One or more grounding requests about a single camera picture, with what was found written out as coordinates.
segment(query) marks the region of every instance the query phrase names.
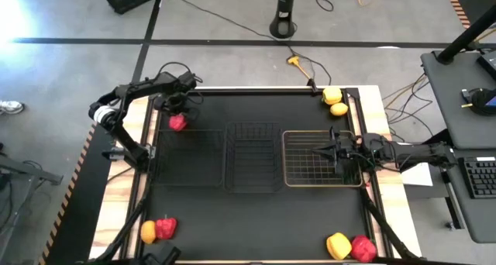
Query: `table surface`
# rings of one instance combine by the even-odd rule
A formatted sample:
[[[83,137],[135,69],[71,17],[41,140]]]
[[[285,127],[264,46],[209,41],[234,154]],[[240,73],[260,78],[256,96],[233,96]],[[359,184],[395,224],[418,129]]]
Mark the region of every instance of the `table surface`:
[[[496,144],[496,117],[478,115],[468,108],[462,89],[496,88],[496,81],[478,63],[479,53],[459,53],[451,64],[440,64],[433,53],[421,56],[425,73],[457,149],[492,149]]]
[[[496,118],[460,107],[465,103],[460,94],[462,89],[496,88],[496,81],[477,63],[479,56],[479,53],[459,53],[446,66],[438,63],[432,53],[421,57],[449,136],[458,149],[456,157],[496,156],[496,135],[490,134]],[[486,150],[467,150],[470,148]],[[492,223],[496,199],[472,199],[458,167],[448,170],[448,175],[472,239],[478,243],[496,243],[496,228]]]
[[[388,128],[388,122],[384,113],[384,106],[381,101],[381,94],[378,86],[339,86],[359,88],[360,99],[362,102],[362,109],[365,118],[367,131],[369,133],[380,133],[391,138]],[[148,99],[141,98],[135,100],[129,107],[128,115],[124,119],[124,127],[129,132],[132,138],[140,141],[143,131],[143,121],[146,114],[146,105]],[[352,112],[353,124],[358,125],[357,114],[353,107],[353,99],[350,100],[350,111]],[[155,125],[157,124],[157,112],[152,112],[150,120],[150,130],[146,140],[152,143],[153,134],[155,133]],[[357,126],[356,134],[360,134],[360,129]],[[109,177],[117,174],[118,172],[129,167],[123,161],[112,163]],[[109,183],[105,189],[105,195],[102,202],[98,224],[95,231],[90,258],[95,258],[103,253],[107,245],[115,238],[115,235],[120,230],[124,221],[126,220],[126,212],[129,204],[129,197],[131,193],[130,187],[132,186],[134,170],[129,173],[117,177]],[[377,179],[381,192],[381,198],[384,206],[386,219],[391,228],[396,232],[400,240],[416,255],[421,256],[419,242],[415,232],[410,208],[405,193],[405,188],[402,183],[401,175],[397,172],[389,170],[379,170],[377,172]],[[141,175],[139,194],[143,192],[146,175]],[[377,241],[377,248],[380,255],[384,255],[384,245],[382,244],[381,231],[372,219],[374,227],[374,236]],[[128,255],[134,254],[136,248],[136,241],[138,239],[138,222],[134,225],[131,234],[131,240],[128,248]]]

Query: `black floor stripe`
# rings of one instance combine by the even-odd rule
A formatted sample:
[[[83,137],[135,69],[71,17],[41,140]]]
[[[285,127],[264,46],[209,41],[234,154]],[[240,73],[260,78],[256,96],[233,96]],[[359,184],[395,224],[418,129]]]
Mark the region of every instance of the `black floor stripe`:
[[[141,80],[146,55],[148,54],[148,49],[150,48],[150,40],[152,39],[153,31],[155,30],[155,24],[157,24],[157,17],[160,11],[161,2],[162,0],[155,0],[155,3],[153,4],[150,21],[148,21],[148,27],[146,28],[145,39],[142,40],[141,50],[139,51],[138,61],[136,62],[131,82],[139,82]]]
[[[360,41],[313,41],[313,40],[138,40],[138,39],[50,39],[50,38],[19,38],[12,43],[29,44],[110,44],[110,45],[142,45],[138,56],[138,63],[146,59],[150,46],[286,46],[293,47],[328,47],[328,48],[378,48],[392,46],[405,49],[444,49],[450,43],[407,43],[407,42],[360,42]],[[494,49],[496,43],[481,44],[480,48]],[[139,80],[140,70],[133,75],[135,81]]]
[[[313,41],[313,40],[151,40],[151,45],[171,46],[293,46],[293,47],[349,47],[377,48],[393,46],[398,48],[442,49],[449,43],[406,43],[406,42],[359,42],[359,41]]]
[[[136,45],[142,44],[141,39],[92,39],[92,38],[46,38],[46,37],[19,37],[11,40],[11,43],[28,44],[113,44],[113,45]]]

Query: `yellow lemon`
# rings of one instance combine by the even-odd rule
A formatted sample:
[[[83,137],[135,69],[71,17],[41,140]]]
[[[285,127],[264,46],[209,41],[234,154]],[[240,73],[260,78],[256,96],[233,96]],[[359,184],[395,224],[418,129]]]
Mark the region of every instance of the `yellow lemon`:
[[[155,240],[155,222],[146,221],[141,225],[141,240],[146,244],[151,244]]]
[[[348,112],[348,105],[344,103],[336,103],[331,106],[331,114],[335,116],[345,115]]]

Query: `red pepper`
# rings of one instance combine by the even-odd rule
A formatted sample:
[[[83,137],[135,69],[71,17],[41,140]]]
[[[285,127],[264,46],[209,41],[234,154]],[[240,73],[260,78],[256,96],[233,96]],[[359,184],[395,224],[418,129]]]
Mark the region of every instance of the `red pepper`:
[[[369,263],[377,255],[377,248],[366,236],[358,235],[351,242],[350,254],[360,262]]]
[[[169,127],[175,131],[181,131],[188,122],[186,122],[186,117],[184,115],[174,115],[169,118]]]
[[[155,235],[158,239],[170,239],[176,231],[176,226],[175,218],[159,219],[155,223]]]

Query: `keyboard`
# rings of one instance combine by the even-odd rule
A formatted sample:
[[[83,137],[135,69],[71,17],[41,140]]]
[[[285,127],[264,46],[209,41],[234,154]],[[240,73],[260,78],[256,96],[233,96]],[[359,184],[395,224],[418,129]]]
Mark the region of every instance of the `keyboard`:
[[[472,198],[496,198],[496,158],[461,157],[458,164]]]

